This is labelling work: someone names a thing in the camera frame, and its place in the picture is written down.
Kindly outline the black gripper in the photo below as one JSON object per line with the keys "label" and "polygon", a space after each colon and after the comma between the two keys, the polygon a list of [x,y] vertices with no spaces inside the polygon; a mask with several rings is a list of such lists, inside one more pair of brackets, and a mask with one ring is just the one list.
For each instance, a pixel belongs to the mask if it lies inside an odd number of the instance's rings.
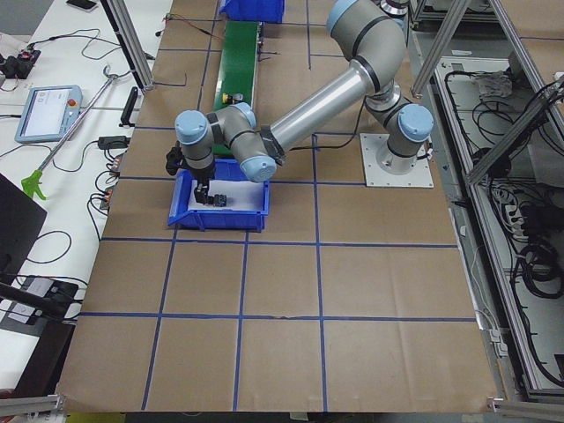
{"label": "black gripper", "polygon": [[194,188],[194,198],[198,204],[209,204],[209,186],[210,180],[215,178],[215,159],[212,156],[206,156],[200,160],[186,158],[186,164],[198,185]]}

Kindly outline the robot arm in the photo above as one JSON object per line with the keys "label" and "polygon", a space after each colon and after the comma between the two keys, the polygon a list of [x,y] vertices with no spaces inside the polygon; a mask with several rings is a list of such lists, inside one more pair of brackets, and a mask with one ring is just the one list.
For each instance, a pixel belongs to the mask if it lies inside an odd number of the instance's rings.
{"label": "robot arm", "polygon": [[337,1],[326,27],[347,69],[275,123],[258,128],[245,102],[207,115],[186,110],[176,117],[177,141],[167,154],[166,170],[170,175],[189,171],[197,181],[200,204],[214,201],[208,194],[215,177],[214,145],[230,150],[249,181],[265,182],[284,164],[294,144],[358,100],[389,133],[376,154],[378,167],[393,175],[414,169],[434,119],[428,109],[404,97],[394,79],[405,52],[400,25],[371,1]]}

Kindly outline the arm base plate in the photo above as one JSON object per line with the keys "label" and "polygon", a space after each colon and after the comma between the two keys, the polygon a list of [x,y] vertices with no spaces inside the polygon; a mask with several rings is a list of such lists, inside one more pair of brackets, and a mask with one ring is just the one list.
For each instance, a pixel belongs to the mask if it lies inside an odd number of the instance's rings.
{"label": "arm base plate", "polygon": [[432,189],[434,182],[429,160],[419,160],[424,148],[420,147],[413,157],[402,158],[391,152],[388,138],[388,134],[360,134],[366,186],[385,189]]}

